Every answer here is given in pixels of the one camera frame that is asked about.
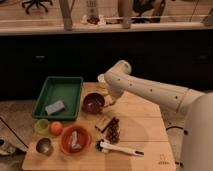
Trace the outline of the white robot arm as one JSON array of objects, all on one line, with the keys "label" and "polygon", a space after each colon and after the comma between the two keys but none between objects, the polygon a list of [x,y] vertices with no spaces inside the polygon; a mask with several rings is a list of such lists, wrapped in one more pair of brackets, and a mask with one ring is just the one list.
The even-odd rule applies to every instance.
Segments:
[{"label": "white robot arm", "polygon": [[180,171],[213,171],[213,93],[137,78],[131,70],[119,60],[104,73],[111,98],[127,91],[185,115]]}]

